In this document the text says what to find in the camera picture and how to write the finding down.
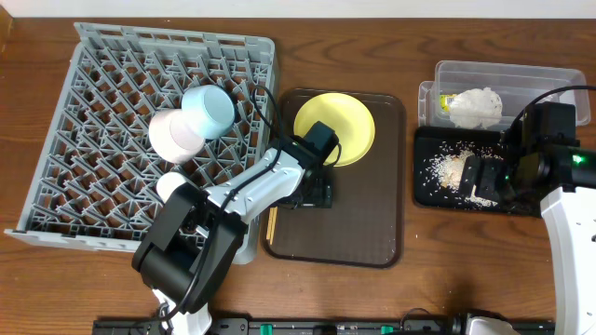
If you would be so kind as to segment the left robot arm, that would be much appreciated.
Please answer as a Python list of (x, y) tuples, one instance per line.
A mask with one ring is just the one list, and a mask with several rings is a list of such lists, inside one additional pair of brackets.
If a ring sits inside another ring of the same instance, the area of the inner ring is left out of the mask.
[(250, 223), (294, 194), (340, 146), (334, 135), (325, 140), (285, 137), (232, 180), (204, 189), (178, 173), (161, 177), (164, 207), (131, 263), (160, 304), (156, 316), (138, 327), (150, 334), (206, 333), (211, 325), (208, 302)]

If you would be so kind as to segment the white cup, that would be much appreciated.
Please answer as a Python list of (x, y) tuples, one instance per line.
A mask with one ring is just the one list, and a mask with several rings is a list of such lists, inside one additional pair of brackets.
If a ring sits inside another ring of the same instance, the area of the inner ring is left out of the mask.
[(156, 183), (156, 192), (163, 202), (167, 202), (171, 194), (188, 179), (179, 172), (168, 172), (161, 176)]

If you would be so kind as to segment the yellow plate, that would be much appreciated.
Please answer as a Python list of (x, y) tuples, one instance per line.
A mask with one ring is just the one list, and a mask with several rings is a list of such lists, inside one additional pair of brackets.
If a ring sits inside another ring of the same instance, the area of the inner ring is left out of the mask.
[(331, 128), (339, 139), (342, 152), (334, 148), (325, 161), (337, 167), (360, 160), (373, 146), (375, 123), (372, 113), (358, 99), (345, 93), (323, 93), (308, 100), (297, 112), (293, 122), (295, 135), (303, 137), (316, 123)]

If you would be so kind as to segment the white paper napkin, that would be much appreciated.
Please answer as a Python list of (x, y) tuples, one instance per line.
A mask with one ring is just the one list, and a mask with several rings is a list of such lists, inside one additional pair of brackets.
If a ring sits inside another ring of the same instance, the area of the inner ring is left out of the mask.
[(450, 120), (461, 128), (487, 129), (502, 118), (503, 103), (489, 87), (473, 88), (457, 94), (446, 104)]

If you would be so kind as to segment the light blue bowl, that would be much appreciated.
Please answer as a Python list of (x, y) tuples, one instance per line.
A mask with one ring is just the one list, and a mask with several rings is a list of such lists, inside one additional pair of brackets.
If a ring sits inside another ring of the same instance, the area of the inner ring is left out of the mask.
[(184, 123), (206, 140), (215, 140), (227, 133), (236, 117), (232, 99), (215, 85), (189, 88), (183, 94), (182, 112)]

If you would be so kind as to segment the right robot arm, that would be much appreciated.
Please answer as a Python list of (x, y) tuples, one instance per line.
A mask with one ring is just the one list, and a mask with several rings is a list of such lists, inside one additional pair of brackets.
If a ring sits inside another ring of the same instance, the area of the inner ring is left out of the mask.
[(541, 218), (552, 257), (557, 334), (595, 332), (595, 153), (547, 144), (505, 159), (470, 156), (459, 193)]

